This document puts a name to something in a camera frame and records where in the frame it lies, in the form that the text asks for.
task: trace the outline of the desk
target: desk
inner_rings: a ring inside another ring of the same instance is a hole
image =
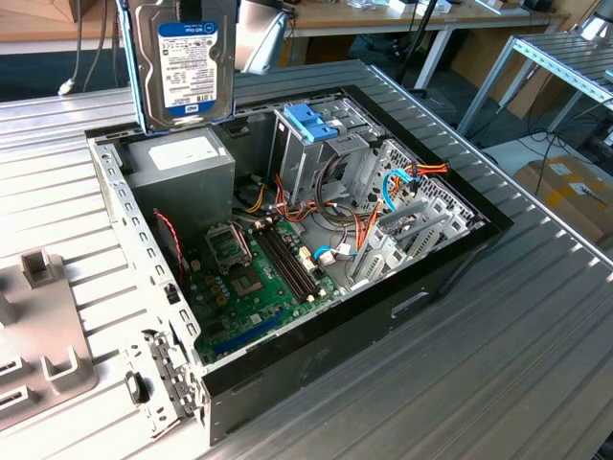
[[[84,16],[83,49],[94,49],[100,36],[100,4],[92,7]],[[324,4],[304,1],[296,8],[297,20],[293,36],[297,39],[321,35],[357,35],[406,32],[411,23],[411,14],[398,14],[386,7],[375,11],[359,11],[346,3]],[[533,12],[521,16],[502,16],[491,12],[471,0],[454,6],[449,14],[433,16],[426,30],[436,31],[432,49],[423,65],[416,87],[427,86],[434,70],[443,55],[444,48],[453,31],[458,29],[498,28],[546,25],[546,33],[557,30],[568,17],[566,13]],[[111,27],[106,28],[110,37]],[[414,29],[420,24],[417,16]],[[14,12],[0,11],[0,55],[43,53],[75,50],[77,26]],[[110,39],[105,42],[110,47]],[[300,53],[306,46],[296,46],[294,52]]]
[[[238,103],[356,84],[514,221],[443,299],[239,429],[203,458],[569,458],[613,426],[613,262],[418,100],[359,61],[238,76]],[[129,90],[0,104],[0,264],[64,258],[99,375],[0,433],[9,457],[200,458],[187,422],[152,443],[118,347],[145,294],[108,221],[83,131],[134,121]]]

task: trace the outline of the hard drive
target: hard drive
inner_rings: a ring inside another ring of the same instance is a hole
[[[143,130],[165,132],[231,117],[236,0],[117,2]]]

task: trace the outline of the wooden desk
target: wooden desk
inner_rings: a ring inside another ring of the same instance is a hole
[[[106,48],[110,47],[112,14],[114,0],[109,2],[109,17],[106,28]],[[398,14],[386,7],[375,11],[355,10],[344,2],[334,4],[315,3],[304,0],[297,6],[298,13],[293,37],[301,38],[321,35],[358,35],[406,32],[411,22],[411,14]],[[83,20],[83,49],[94,49],[98,45],[102,17],[102,3],[92,7]],[[432,16],[427,30],[437,31],[430,54],[417,81],[418,88],[424,88],[430,81],[434,69],[443,54],[444,48],[453,31],[457,29],[500,28],[517,26],[547,26],[545,33],[555,32],[561,22],[568,17],[565,13],[539,13],[501,16],[464,0],[454,6],[449,14]],[[415,19],[414,29],[420,24]],[[286,35],[292,35],[290,29]],[[8,11],[0,11],[0,55],[73,51],[77,37],[77,25],[58,22]],[[299,54],[306,46],[298,44],[294,52]]]

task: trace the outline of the blue label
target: blue label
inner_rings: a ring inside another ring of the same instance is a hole
[[[185,117],[187,115],[195,115],[198,112],[206,112],[215,105],[215,101],[207,101],[206,103],[188,103],[187,105],[177,105],[175,107],[167,107],[173,117]]]
[[[215,22],[169,22],[158,29],[161,36],[212,35],[217,32]]]

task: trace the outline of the red cable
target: red cable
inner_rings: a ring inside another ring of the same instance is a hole
[[[172,233],[172,238],[174,239],[174,244],[176,245],[177,258],[179,259],[179,284],[183,285],[183,252],[181,251],[181,245],[179,244],[179,237],[174,231],[174,227],[170,223],[170,221],[158,211],[153,211],[153,215],[157,218],[160,218],[168,227],[170,232]]]

